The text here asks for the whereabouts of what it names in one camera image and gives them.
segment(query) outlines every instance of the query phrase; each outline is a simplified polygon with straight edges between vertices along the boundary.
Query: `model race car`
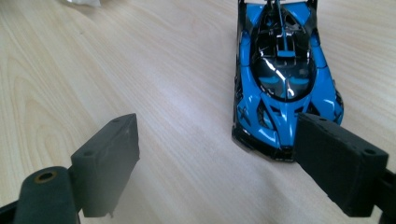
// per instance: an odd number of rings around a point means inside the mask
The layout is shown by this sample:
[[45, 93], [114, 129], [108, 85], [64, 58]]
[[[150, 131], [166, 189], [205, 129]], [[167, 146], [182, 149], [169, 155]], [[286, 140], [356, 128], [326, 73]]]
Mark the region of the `model race car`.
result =
[[293, 161], [299, 113], [343, 119], [320, 47], [317, 7], [318, 0], [238, 1], [233, 138], [275, 160]]

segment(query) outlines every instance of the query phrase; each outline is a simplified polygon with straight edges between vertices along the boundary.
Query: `wood grain surface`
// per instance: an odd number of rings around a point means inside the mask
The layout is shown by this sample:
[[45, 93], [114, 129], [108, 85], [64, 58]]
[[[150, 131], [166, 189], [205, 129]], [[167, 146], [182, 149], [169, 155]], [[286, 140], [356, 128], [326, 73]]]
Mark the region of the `wood grain surface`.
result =
[[[396, 172], [396, 1], [318, 3], [342, 126]], [[34, 171], [136, 113], [141, 160], [115, 217], [82, 223], [377, 223], [350, 218], [297, 163], [231, 138], [236, 1], [0, 0], [0, 204]]]

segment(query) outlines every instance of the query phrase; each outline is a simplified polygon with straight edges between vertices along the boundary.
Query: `rear wing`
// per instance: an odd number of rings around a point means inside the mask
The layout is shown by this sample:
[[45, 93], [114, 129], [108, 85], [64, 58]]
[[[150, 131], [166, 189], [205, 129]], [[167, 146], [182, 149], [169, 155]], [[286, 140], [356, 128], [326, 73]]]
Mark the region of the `rear wing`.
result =
[[[263, 1], [268, 2], [274, 2], [274, 0], [240, 0], [239, 3], [255, 3], [255, 4], [262, 4]], [[303, 2], [304, 0], [280, 0], [281, 2], [288, 2], [288, 3], [293, 3], [293, 2]], [[317, 10], [318, 8], [318, 0], [307, 0], [306, 3]]]

